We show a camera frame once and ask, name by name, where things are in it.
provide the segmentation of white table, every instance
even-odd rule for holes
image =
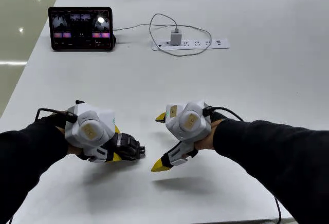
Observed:
[[[41,177],[14,224],[276,218],[273,196],[214,152],[151,173],[154,162],[176,143],[154,119],[168,103],[205,99],[246,120],[328,128],[327,1],[57,0],[56,6],[110,6],[116,28],[148,23],[162,12],[215,38],[227,37],[232,48],[177,59],[152,51],[148,29],[140,27],[116,33],[111,53],[53,52],[46,23],[0,120],[1,131],[25,127],[39,107],[65,109],[80,99],[114,109],[121,131],[145,144],[147,158],[99,165],[67,157]],[[283,216],[289,216],[286,210]]]

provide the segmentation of power outlet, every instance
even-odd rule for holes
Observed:
[[[205,39],[186,39],[181,41],[181,45],[179,46],[172,46],[170,45],[170,41],[157,41],[157,45],[159,48],[162,50],[184,50],[184,49],[205,49],[209,45],[208,49],[213,49],[213,48],[230,48],[231,45],[228,42],[228,40],[225,39],[213,39],[210,44],[210,40],[205,40]],[[152,42],[152,50],[158,50],[157,46]]]

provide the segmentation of white charger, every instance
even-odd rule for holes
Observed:
[[[170,45],[180,46],[181,45],[182,32],[176,27],[171,31]]]

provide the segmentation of white cable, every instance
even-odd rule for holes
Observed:
[[[167,17],[167,18],[171,19],[175,24],[174,24],[174,25],[169,25],[169,24],[164,24],[164,25],[155,24],[155,25],[152,25],[152,21],[153,21],[154,17],[157,16],[157,15],[161,15],[161,16]],[[163,53],[166,53],[166,54],[172,55],[172,56],[182,57],[182,56],[191,56],[191,55],[201,54],[201,53],[203,53],[204,51],[206,51],[206,50],[210,47],[210,45],[211,45],[211,43],[212,43],[212,37],[211,37],[211,34],[210,34],[209,31],[207,31],[207,30],[203,30],[203,29],[200,29],[200,28],[197,28],[197,27],[191,26],[191,25],[179,25],[179,24],[176,23],[176,21],[175,21],[173,18],[171,18],[171,17],[169,17],[169,16],[167,16],[167,15],[164,15],[164,14],[162,14],[162,13],[156,13],[156,14],[154,14],[153,17],[151,18],[151,21],[150,21],[149,24],[138,24],[138,25],[131,26],[131,27],[120,28],[120,29],[114,29],[114,31],[128,30],[128,29],[133,29],[133,28],[136,28],[136,27],[139,27],[139,26],[144,26],[144,25],[149,26],[149,33],[150,33],[150,36],[151,36],[151,38],[152,38],[154,44],[155,44],[156,47],[158,48],[158,50],[161,51],[161,52],[163,52]],[[181,27],[188,27],[188,28],[196,29],[196,30],[199,30],[199,31],[205,32],[205,33],[207,33],[207,34],[209,35],[210,44],[209,44],[205,49],[201,50],[201,51],[198,52],[198,53],[173,54],[173,53],[170,53],[170,52],[167,52],[167,51],[161,49],[161,48],[157,45],[157,43],[155,42],[155,39],[154,39],[154,37],[153,37],[153,35],[152,35],[152,33],[151,33],[151,26],[163,26],[163,27],[176,26],[176,28],[177,28],[178,26],[181,26]]]

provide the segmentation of black sleeve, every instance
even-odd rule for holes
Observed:
[[[68,143],[52,124],[38,121],[0,134],[0,223],[6,223],[52,164],[65,157]]]
[[[327,222],[329,132],[224,120],[213,145],[271,191],[299,224]]]

